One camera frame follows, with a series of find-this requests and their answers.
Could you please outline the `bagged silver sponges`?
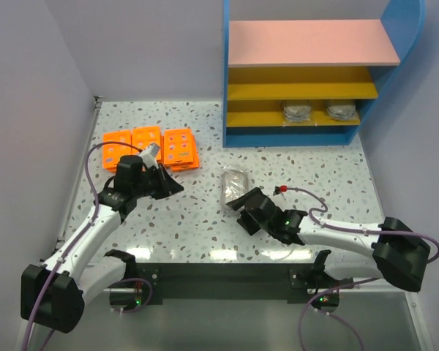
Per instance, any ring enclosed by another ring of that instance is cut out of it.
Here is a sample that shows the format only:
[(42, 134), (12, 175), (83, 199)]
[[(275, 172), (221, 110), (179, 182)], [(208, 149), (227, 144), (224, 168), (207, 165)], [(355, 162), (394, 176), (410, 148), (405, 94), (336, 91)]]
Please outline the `bagged silver sponges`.
[(228, 165), (222, 168), (221, 193), (219, 203), (222, 211), (230, 215), (233, 211), (227, 204), (230, 201), (237, 200), (249, 191), (249, 172), (246, 168)]
[(356, 103), (353, 99), (328, 99), (324, 104), (332, 119), (350, 121), (356, 118)]
[(309, 121), (312, 104), (309, 100), (285, 100), (281, 103), (285, 123), (301, 123)]

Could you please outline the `orange Scrub Mommy box top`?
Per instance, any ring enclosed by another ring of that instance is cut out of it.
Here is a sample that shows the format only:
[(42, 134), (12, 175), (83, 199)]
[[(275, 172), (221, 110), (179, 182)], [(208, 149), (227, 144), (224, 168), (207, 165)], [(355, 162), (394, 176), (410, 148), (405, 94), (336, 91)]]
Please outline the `orange Scrub Mommy box top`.
[(166, 167), (186, 165), (194, 161), (191, 129), (166, 129), (163, 135), (163, 164)]

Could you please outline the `orange scrub mommy box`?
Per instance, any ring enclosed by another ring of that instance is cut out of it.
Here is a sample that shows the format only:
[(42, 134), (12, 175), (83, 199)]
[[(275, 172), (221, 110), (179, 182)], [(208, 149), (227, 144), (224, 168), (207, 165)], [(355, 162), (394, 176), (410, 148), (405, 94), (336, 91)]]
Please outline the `orange scrub mommy box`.
[(194, 161), (191, 129), (166, 129), (163, 135), (163, 164), (166, 167), (186, 165)]
[(200, 158), (198, 156), (197, 143), (196, 143), (195, 137), (192, 137), (192, 139), (193, 139), (193, 151), (194, 151), (193, 162), (191, 162), (189, 164), (185, 164), (185, 165), (172, 166), (170, 169), (173, 172), (184, 172), (184, 171), (188, 171), (188, 170), (195, 170), (195, 169), (198, 169), (200, 167)]

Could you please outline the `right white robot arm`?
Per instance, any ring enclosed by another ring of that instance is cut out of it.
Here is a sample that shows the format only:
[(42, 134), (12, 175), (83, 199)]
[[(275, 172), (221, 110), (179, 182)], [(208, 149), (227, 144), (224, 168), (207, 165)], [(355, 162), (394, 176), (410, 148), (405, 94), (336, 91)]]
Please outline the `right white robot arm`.
[(238, 224), (250, 235), (263, 230), (283, 244), (325, 246), (314, 263), (324, 276), (345, 279), (384, 279), (401, 290), (420, 291), (430, 259), (427, 237), (413, 232), (398, 219), (356, 224), (318, 219), (317, 212), (282, 209), (261, 189), (254, 188), (227, 202), (237, 213)]

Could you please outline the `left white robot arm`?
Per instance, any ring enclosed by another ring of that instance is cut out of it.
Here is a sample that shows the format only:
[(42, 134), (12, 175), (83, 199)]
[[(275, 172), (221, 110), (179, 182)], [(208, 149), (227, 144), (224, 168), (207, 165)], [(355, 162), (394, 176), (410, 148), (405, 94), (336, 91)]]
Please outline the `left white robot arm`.
[(86, 304), (104, 289), (138, 280), (135, 257), (127, 252), (111, 249), (93, 267), (89, 261), (139, 199), (161, 200), (183, 189), (154, 157), (123, 156), (77, 233), (46, 261), (29, 265), (22, 273), (21, 317), (69, 333), (80, 321)]

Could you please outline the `blue pink yellow shelf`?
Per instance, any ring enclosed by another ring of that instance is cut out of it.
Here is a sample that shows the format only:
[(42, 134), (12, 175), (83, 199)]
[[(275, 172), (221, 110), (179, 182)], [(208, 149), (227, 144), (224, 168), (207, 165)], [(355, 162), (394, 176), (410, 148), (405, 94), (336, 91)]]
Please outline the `blue pink yellow shelf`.
[[(423, 1), (390, 1), (378, 19), (231, 20), (225, 1), (222, 144), (349, 144), (415, 48), (425, 15)], [(332, 119), (328, 99), (353, 99), (356, 118)], [(309, 100), (309, 121), (285, 123), (285, 100)]]

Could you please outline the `orange Scrub Mommy box bottom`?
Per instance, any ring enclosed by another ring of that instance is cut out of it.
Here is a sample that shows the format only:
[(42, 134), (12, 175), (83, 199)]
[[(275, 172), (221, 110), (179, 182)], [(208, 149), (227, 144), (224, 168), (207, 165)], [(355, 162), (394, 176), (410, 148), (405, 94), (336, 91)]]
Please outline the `orange Scrub Mommy box bottom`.
[(188, 170), (195, 170), (195, 169), (198, 169), (200, 167), (200, 158), (198, 156), (197, 143), (196, 143), (195, 137), (192, 137), (192, 139), (193, 139), (193, 151), (194, 151), (193, 162), (191, 162), (189, 164), (185, 164), (185, 165), (172, 166), (170, 169), (173, 172), (184, 172), (184, 171), (188, 171)]

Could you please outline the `orange sponge box far left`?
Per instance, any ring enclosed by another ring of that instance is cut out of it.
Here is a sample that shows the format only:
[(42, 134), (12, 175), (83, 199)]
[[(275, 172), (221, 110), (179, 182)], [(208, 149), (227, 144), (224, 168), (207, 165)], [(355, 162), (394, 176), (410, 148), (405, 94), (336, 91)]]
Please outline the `orange sponge box far left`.
[(132, 154), (132, 132), (130, 130), (108, 132), (103, 135), (102, 141), (112, 141), (111, 144), (102, 147), (102, 167), (114, 173), (120, 158)]

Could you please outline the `orange sponge box stack middle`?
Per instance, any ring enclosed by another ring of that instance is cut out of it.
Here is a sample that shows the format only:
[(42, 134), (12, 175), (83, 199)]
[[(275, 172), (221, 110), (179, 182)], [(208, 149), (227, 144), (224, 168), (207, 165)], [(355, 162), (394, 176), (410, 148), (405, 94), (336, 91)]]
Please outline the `orange sponge box stack middle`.
[(132, 146), (144, 150), (148, 145), (156, 143), (160, 150), (157, 154), (157, 161), (162, 162), (163, 136), (159, 126), (138, 127), (132, 130)]

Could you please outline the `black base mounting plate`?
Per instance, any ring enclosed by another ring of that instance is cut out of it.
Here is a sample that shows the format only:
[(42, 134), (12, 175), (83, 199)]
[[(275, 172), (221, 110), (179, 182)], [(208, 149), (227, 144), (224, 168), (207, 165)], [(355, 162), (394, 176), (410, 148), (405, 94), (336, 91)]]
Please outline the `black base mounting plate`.
[(158, 305), (167, 299), (306, 303), (317, 290), (353, 282), (333, 279), (312, 263), (138, 263), (137, 270)]

